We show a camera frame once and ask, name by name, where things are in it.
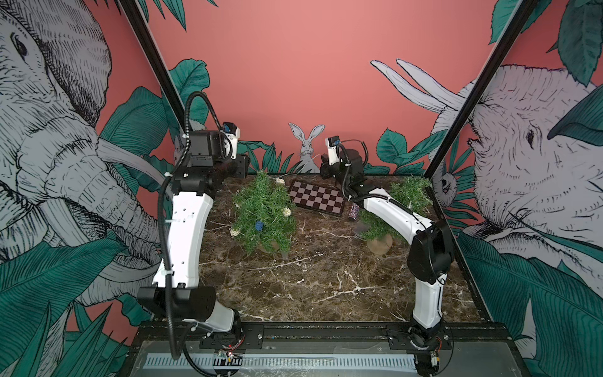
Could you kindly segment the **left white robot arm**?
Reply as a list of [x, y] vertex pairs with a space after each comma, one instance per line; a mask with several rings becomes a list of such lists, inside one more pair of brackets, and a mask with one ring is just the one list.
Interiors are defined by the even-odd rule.
[[240, 314], [217, 300], [213, 287], [199, 283], [199, 256], [205, 225], [221, 183], [244, 178], [250, 165], [237, 152], [240, 129], [225, 123], [222, 130], [193, 131], [174, 172], [166, 174], [171, 218], [159, 219], [163, 263], [151, 286], [138, 292], [138, 301], [167, 320], [169, 328], [188, 322], [208, 332], [241, 336]]

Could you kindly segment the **small christmas tree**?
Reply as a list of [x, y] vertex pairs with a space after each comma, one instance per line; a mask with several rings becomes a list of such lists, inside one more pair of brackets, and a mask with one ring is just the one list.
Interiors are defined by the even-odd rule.
[[[262, 249], [268, 254], [289, 254], [297, 223], [295, 205], [284, 185], [276, 184], [265, 171], [259, 171], [250, 183], [233, 195], [232, 201], [235, 221], [231, 229], [240, 231], [240, 235], [232, 238], [246, 253]], [[291, 209], [290, 217], [283, 216], [285, 207]], [[264, 223], [262, 232], [255, 229], [257, 221]]]
[[417, 233], [432, 226], [433, 220], [427, 218], [432, 204], [426, 194], [429, 186], [429, 181], [420, 177], [394, 182], [390, 189], [371, 182], [361, 185], [361, 221], [367, 229], [360, 235], [371, 252], [386, 254], [395, 240], [409, 244]]

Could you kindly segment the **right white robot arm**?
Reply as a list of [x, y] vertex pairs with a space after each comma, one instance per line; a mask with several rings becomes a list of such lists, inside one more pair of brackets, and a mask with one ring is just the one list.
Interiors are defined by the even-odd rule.
[[454, 262], [454, 237], [446, 221], [432, 221], [394, 199], [384, 188], [368, 184], [363, 160], [342, 144], [321, 156], [320, 175], [334, 178], [342, 195], [376, 215], [408, 243], [407, 267], [416, 280], [416, 298], [408, 330], [418, 350], [440, 345], [444, 286]]

